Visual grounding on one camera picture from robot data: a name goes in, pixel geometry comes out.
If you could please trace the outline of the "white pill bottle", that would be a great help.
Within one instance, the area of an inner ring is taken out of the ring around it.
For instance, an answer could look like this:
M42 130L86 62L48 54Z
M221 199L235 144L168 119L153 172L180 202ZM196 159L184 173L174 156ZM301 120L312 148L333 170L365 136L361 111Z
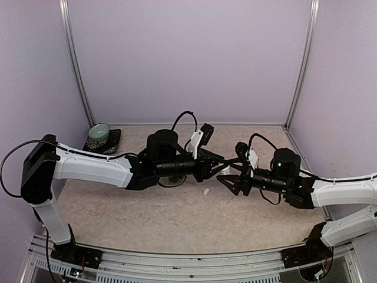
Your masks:
M231 173L232 172L231 172L231 167L230 166L227 166L224 169L221 169L221 171L219 171L220 175L230 175Z

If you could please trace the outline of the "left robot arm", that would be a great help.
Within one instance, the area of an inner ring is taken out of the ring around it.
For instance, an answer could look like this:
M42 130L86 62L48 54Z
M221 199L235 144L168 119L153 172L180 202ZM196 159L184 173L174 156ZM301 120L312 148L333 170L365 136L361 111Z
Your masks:
M161 177L192 175L197 182L212 178L228 164L224 157L202 149L210 136L196 131L187 148L174 130L149 135L139 154L106 156L59 144L47 134L24 161L21 197L30 203L61 255L70 262L82 257L82 248L59 211L51 189L54 179L105 183L126 190L155 186Z

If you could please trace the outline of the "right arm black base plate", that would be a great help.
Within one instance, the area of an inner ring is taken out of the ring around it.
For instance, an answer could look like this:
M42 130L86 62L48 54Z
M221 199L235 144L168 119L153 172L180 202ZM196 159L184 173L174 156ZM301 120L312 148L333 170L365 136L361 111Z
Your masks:
M332 248L319 248L316 246L297 246L283 249L281 252L282 261L285 268L293 268L319 262L325 258L330 258L333 254Z

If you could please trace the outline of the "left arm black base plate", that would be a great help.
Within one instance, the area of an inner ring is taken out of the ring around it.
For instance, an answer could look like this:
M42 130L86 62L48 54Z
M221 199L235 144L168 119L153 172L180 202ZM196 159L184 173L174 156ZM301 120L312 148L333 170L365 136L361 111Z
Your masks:
M102 258L99 249L75 246L73 248L53 247L51 258L84 268L98 269Z

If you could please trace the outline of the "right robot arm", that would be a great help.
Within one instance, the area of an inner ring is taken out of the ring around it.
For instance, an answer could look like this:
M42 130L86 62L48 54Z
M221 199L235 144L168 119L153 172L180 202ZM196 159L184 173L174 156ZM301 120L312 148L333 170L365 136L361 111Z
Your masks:
M313 227L309 243L301 249L305 261L313 262L325 247L335 246L376 230L376 173L359 177L324 179L300 169L301 158L288 148L276 149L270 169L258 167L256 153L237 150L239 175L218 175L217 180L234 195L248 195L252 188L277 193L294 208L314 209L332 205L363 204L365 208L344 218Z

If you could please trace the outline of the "green pill organizer box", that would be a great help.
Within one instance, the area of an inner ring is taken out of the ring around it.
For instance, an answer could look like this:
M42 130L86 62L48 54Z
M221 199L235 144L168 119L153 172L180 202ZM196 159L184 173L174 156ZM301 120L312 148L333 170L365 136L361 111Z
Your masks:
M185 182L185 175L179 175L179 176L170 176L167 178L166 186L168 187L174 187L174 186L180 186L182 183Z

